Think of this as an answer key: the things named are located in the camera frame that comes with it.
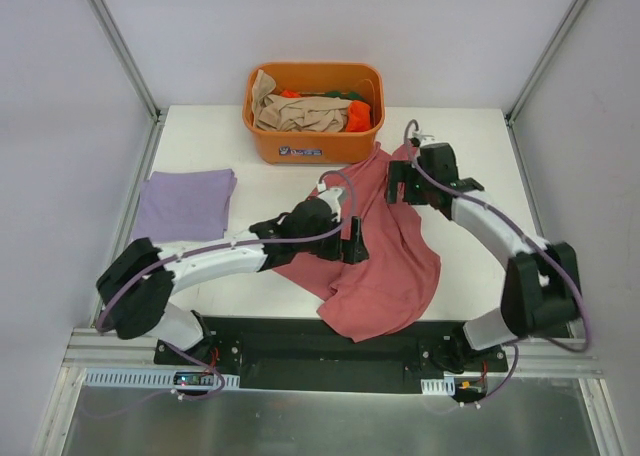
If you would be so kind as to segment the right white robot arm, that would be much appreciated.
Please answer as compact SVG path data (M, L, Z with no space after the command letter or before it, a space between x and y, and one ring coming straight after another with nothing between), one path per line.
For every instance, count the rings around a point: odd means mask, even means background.
M432 364L461 374L506 343L578 319L575 250L567 243L527 235L491 202L478 181L460 177L449 144L423 144L417 151L406 161L389 163L387 202L434 208L474 236L505 271L498 307L455 327L431 350Z

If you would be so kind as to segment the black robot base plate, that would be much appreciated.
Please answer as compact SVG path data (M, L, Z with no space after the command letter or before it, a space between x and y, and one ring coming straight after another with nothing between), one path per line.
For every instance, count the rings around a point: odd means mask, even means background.
M443 356L457 321L417 322L355 343L313 319L208 317L205 352L243 389L417 394L443 376Z

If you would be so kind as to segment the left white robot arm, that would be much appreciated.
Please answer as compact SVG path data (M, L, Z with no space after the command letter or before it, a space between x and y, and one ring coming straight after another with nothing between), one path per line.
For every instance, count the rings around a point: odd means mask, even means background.
M96 282L103 303L96 328L121 340L151 336L187 364L213 366L213 332L197 311L175 306L171 297L221 277L284 267L299 254L349 265L366 261L360 218L343 218L338 199L324 192L235 238L180 254L165 255L149 238L136 239Z

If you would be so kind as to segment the pink t shirt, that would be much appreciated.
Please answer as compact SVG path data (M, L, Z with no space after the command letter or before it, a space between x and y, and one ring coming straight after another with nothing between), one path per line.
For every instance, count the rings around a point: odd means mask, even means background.
M356 190L356 214L369 258L349 265L299 254L276 270L322 300L320 318L355 342L395 333L418 320L431 303L441 260L422 236L422 219L406 203L386 202L388 163L407 158L379 144L364 161L344 169Z

